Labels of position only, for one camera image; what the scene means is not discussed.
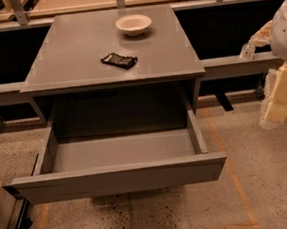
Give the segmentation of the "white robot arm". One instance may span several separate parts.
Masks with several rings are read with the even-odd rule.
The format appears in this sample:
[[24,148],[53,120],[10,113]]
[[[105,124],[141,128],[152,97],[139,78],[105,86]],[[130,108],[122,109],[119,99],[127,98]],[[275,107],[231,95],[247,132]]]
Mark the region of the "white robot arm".
[[273,55],[284,64],[278,70],[270,69],[266,76],[259,122],[266,130],[281,126],[287,118],[287,0],[281,5],[270,26],[270,45]]

